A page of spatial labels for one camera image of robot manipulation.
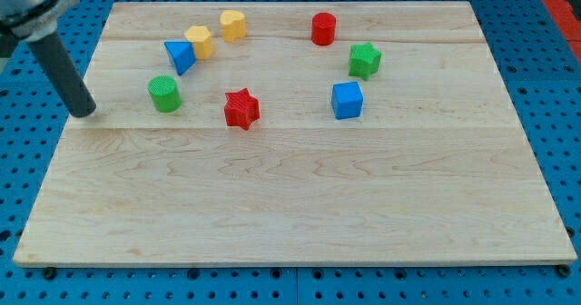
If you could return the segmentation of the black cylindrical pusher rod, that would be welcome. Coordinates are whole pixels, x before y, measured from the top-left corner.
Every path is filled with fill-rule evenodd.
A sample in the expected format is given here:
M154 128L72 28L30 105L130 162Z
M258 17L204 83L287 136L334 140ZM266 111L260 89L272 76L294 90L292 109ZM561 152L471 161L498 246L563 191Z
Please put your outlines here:
M77 118L92 114L96 102L58 33L51 33L27 44L69 114Z

